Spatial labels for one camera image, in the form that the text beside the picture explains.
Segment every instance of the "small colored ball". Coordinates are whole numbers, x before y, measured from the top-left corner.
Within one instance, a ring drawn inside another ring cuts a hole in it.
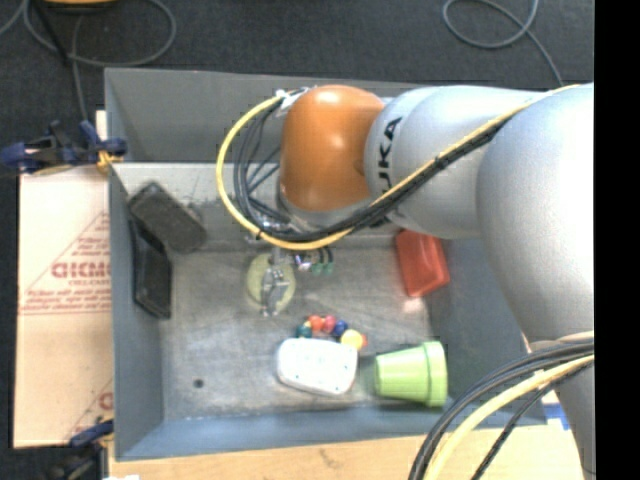
[[[336,338],[339,338],[348,328],[349,325],[347,324],[347,322],[345,322],[344,320],[338,320],[336,322],[336,325],[333,326],[333,331],[331,331],[331,334]]]
[[[333,315],[327,315],[324,317],[324,323],[322,324],[322,330],[327,334],[331,334],[333,328],[336,325],[336,317]]]
[[[313,331],[311,330],[311,327],[305,324],[299,325],[296,329],[296,336],[298,338],[311,338],[312,334]]]
[[[318,332],[322,329],[322,325],[324,324],[324,318],[318,315],[311,315],[307,322],[311,326],[311,330],[313,332]]]
[[[340,343],[344,345],[351,345],[356,350],[362,349],[367,344],[365,336],[353,329],[347,329],[342,333]]]

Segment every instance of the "blue ball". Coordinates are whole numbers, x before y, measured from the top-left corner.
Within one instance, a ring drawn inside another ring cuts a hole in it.
[[[338,320],[336,322],[336,325],[333,327],[333,331],[331,331],[331,334],[336,338],[339,338],[348,328],[349,325],[347,324],[347,322],[345,322],[344,320]]]
[[[309,327],[308,325],[299,325],[298,328],[296,329],[296,337],[298,338],[311,338],[313,334],[313,331],[311,330],[311,327]]]

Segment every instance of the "cardboard sheet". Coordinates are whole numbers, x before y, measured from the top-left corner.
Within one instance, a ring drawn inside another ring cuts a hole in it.
[[[107,180],[20,180],[13,444],[65,444],[113,409]]]

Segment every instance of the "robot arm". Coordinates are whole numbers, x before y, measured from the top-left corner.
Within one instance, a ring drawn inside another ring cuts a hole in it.
[[[482,239],[530,342],[592,331],[593,102],[593,84],[554,93],[425,87],[389,102],[319,87],[287,114],[279,198],[300,228],[328,229],[393,192],[425,160],[519,109],[386,217],[440,238]],[[593,369],[558,396],[585,478],[595,478]]]

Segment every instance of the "gray carpet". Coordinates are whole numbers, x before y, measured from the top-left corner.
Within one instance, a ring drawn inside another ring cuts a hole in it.
[[[0,28],[21,0],[0,0]],[[544,89],[558,85],[534,41],[486,50],[447,29],[447,0],[160,0],[178,33],[152,66],[239,73],[311,75],[415,83],[474,83]],[[521,21],[532,0],[494,0]],[[531,32],[566,83],[594,80],[595,0],[540,0]],[[49,13],[71,47],[75,16]],[[517,31],[509,19],[476,4],[451,9],[466,34],[483,41]],[[42,30],[37,19],[36,28]],[[166,39],[168,22],[146,1],[122,0],[87,16],[77,50],[109,62],[143,58]],[[100,69],[80,66],[90,113],[104,101]],[[61,119],[74,131],[81,119],[71,70],[37,43],[22,22],[0,36],[0,147],[39,136]],[[11,450],[15,360],[16,180],[0,169],[0,479],[22,480],[68,454],[64,449]]]

